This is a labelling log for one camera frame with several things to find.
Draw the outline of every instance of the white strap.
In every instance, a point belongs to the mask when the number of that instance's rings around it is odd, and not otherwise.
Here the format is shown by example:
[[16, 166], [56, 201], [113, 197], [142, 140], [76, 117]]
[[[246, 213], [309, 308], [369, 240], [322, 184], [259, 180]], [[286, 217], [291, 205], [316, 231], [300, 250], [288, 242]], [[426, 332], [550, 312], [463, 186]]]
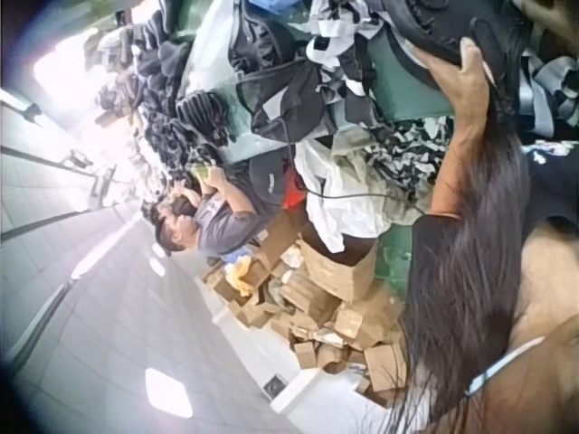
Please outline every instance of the white strap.
[[538, 337], [537, 339], [533, 339], [532, 341], [529, 341], [526, 344], [521, 345], [515, 351], [504, 356], [498, 362], [496, 362], [491, 367], [489, 367], [487, 371], [485, 371], [484, 373], [482, 373], [481, 375], [479, 375], [477, 378], [475, 378], [472, 381], [472, 383], [470, 384], [469, 390], [466, 392], [467, 396], [473, 395], [495, 373], [497, 373], [498, 371], [503, 369], [505, 366], [507, 366], [510, 362], [515, 360], [517, 357], [519, 357], [524, 352], [528, 351], [529, 349], [533, 348], [534, 346], [541, 344], [544, 340], [545, 340], [544, 336]]

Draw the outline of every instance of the stack of clothes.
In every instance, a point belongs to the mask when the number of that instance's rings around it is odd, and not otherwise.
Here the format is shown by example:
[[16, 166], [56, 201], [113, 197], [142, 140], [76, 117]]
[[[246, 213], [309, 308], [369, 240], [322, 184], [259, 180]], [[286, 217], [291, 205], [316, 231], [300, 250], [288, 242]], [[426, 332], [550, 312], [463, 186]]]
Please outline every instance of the stack of clothes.
[[168, 174], [187, 180], [195, 166], [221, 164], [214, 148], [226, 146], [231, 133], [227, 107], [215, 94], [200, 92], [177, 101], [191, 43], [169, 40], [165, 21], [163, 12], [156, 11], [134, 32], [133, 43], [141, 51], [137, 106], [145, 139]]

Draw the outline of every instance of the dark hair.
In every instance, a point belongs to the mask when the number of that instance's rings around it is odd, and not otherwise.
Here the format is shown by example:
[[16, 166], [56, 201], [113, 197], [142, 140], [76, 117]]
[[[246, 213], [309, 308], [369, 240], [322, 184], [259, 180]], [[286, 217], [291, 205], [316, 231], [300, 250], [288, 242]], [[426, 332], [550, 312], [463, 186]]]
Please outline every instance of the dark hair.
[[[468, 408], [465, 391], [507, 350], [521, 281], [527, 160], [515, 131], [494, 114], [467, 171], [458, 230], [442, 240], [438, 267], [419, 276], [401, 316], [407, 383], [419, 382], [421, 364], [422, 395], [432, 392], [429, 422], [460, 405], [453, 416], [456, 432], [464, 429], [468, 411], [485, 416], [484, 405]], [[389, 421], [395, 432], [419, 405], [408, 396], [399, 401]]]
[[[189, 200], [184, 196], [179, 196], [171, 205], [171, 210], [175, 216], [188, 215], [194, 217], [197, 213], [197, 208], [195, 208]], [[165, 227], [166, 217], [158, 217], [153, 222], [155, 225], [155, 240], [157, 244], [165, 250], [169, 251], [183, 251], [184, 247], [175, 244], [171, 240], [171, 233]]]
[[155, 225], [155, 240], [157, 244], [168, 251], [183, 251], [185, 248], [175, 244], [171, 240], [171, 234], [165, 228], [166, 217], [161, 217]]

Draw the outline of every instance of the cardboard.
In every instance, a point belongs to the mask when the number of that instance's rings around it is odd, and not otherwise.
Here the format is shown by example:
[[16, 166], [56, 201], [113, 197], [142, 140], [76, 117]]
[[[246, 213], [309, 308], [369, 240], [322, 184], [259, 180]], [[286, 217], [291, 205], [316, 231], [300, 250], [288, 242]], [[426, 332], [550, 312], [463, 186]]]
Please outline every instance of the cardboard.
[[243, 313], [247, 318], [247, 323], [255, 328], [263, 328], [273, 316], [269, 312], [263, 311], [260, 307], [251, 305], [243, 307]]
[[316, 323], [316, 321], [297, 309], [289, 318], [290, 322], [296, 326], [307, 328], [312, 332], [319, 330], [319, 325]]
[[242, 282], [259, 288], [270, 277], [270, 271], [259, 259], [253, 259], [249, 270], [245, 276], [239, 277]]
[[329, 373], [331, 375], [338, 375], [342, 373], [347, 368], [347, 363], [345, 360], [340, 360], [339, 362], [328, 363], [326, 366], [322, 368], [325, 373]]
[[199, 276], [199, 279], [201, 279], [201, 281], [205, 283], [205, 285], [212, 288], [213, 285], [211, 285], [210, 282], [211, 278], [216, 276], [219, 279], [219, 277], [221, 277], [222, 275], [223, 275], [223, 261], [217, 260], [212, 266], [204, 269], [204, 271]]
[[317, 366], [316, 348], [313, 342], [295, 344], [293, 351], [298, 357], [298, 364], [301, 369], [311, 369]]
[[250, 302], [245, 303], [244, 306], [240, 306], [236, 300], [233, 300], [227, 307], [229, 307], [233, 315], [246, 327], [263, 328], [273, 316]]
[[361, 351], [356, 350], [350, 351], [350, 354], [348, 355], [346, 361], [352, 364], [360, 364], [363, 366], [367, 366], [367, 363], [365, 362], [364, 353], [362, 353]]
[[377, 240], [344, 236], [346, 249], [330, 253], [312, 226], [301, 234], [301, 254], [313, 282], [346, 302], [363, 298], [374, 279]]
[[227, 307], [232, 311], [233, 315], [240, 323], [246, 327], [250, 326], [250, 323], [247, 320], [247, 316], [245, 316], [245, 313], [243, 312], [243, 308], [239, 305], [239, 303], [237, 303], [237, 301], [233, 300], [229, 302]]
[[286, 264], [283, 260], [278, 262], [278, 264], [271, 271], [271, 275], [274, 278], [282, 280], [286, 273], [293, 271], [293, 268]]
[[277, 316], [272, 317], [269, 324], [270, 324], [270, 329], [274, 333], [280, 335], [288, 342], [291, 340], [291, 326], [290, 325], [284, 324], [283, 321], [281, 321]]
[[338, 309], [334, 329], [346, 337], [356, 339], [360, 329], [375, 321], [377, 316], [392, 323], [402, 312], [400, 306], [387, 284], [375, 280], [363, 299], [343, 304]]
[[322, 344], [318, 349], [318, 368], [323, 368], [330, 363], [345, 361], [347, 351], [336, 348], [333, 345]]
[[267, 269], [273, 269], [280, 261], [281, 255], [298, 240], [299, 233], [307, 224], [305, 205], [278, 214], [266, 230], [267, 236], [261, 241], [256, 259], [259, 259]]
[[304, 341], [312, 341], [314, 339], [314, 332], [308, 330], [307, 328], [300, 327], [299, 325], [293, 324], [291, 326], [291, 333]]
[[406, 383], [406, 363], [399, 345], [381, 345], [364, 351], [374, 392], [399, 389]]
[[224, 275], [221, 275], [221, 278], [212, 286], [212, 289], [226, 302], [236, 301], [240, 307], [243, 307], [250, 300], [249, 297], [242, 297], [240, 292], [231, 286]]
[[258, 297], [257, 306], [259, 306], [263, 312], [276, 315], [283, 310], [283, 307], [275, 302], [266, 285], [261, 286], [255, 294], [257, 294]]
[[304, 266], [295, 270], [281, 294], [293, 306], [313, 319], [318, 326], [326, 323], [336, 312], [340, 300], [327, 293], [309, 279]]
[[391, 409], [397, 402], [401, 402], [405, 390], [403, 389], [391, 389], [388, 391], [375, 392], [372, 389], [372, 383], [366, 377], [360, 380], [360, 383], [356, 387], [356, 393], [364, 396], [367, 400], [372, 401], [385, 409]]

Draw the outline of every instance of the black cable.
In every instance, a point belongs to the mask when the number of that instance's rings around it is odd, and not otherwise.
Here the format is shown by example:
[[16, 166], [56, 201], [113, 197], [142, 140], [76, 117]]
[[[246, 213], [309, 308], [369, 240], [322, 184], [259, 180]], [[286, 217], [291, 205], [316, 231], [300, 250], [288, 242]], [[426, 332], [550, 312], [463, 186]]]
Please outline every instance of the black cable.
[[[286, 133], [286, 137], [288, 137], [288, 132], [287, 132], [287, 127], [285, 125], [285, 123], [282, 123], [283, 127], [284, 127], [284, 131]], [[294, 161], [293, 161], [293, 156], [291, 155], [291, 147], [292, 144], [287, 142], [288, 145], [288, 150], [289, 150], [289, 156], [290, 156], [290, 162], [291, 162], [291, 167], [293, 168], [293, 170], [298, 173], [298, 170], [296, 169], [296, 166], [294, 165]], [[400, 198], [398, 196], [394, 196], [392, 194], [381, 194], [381, 193], [359, 193], [359, 194], [344, 194], [341, 196], [327, 196], [325, 194], [322, 193], [318, 193], [318, 192], [313, 192], [311, 190], [308, 189], [308, 187], [306, 185], [298, 185], [298, 179], [296, 179], [295, 181], [295, 187], [301, 191], [301, 192], [306, 192], [306, 193], [310, 193], [313, 194], [314, 196], [317, 196], [321, 199], [331, 199], [331, 200], [335, 200], [335, 199], [353, 199], [356, 197], [383, 197], [385, 199], [393, 199], [397, 202], [403, 203], [404, 205], [407, 205], [410, 208], [413, 208], [414, 210], [416, 210], [420, 215], [426, 215], [426, 212], [424, 212], [423, 210], [421, 210], [418, 206], [416, 206], [414, 203], [411, 203], [406, 197], [404, 198]]]

